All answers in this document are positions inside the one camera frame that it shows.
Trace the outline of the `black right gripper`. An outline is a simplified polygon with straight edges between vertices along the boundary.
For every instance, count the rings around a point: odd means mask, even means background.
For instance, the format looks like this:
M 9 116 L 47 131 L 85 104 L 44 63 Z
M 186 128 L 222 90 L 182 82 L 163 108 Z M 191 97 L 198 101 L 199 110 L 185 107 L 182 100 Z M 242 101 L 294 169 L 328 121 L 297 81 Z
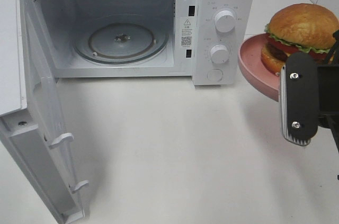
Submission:
M 335 43 L 318 68 L 310 55 L 298 52 L 288 57 L 280 71 L 281 132 L 295 145 L 310 144 L 319 120 L 321 127 L 331 130 L 338 147 L 338 31 L 333 37 Z

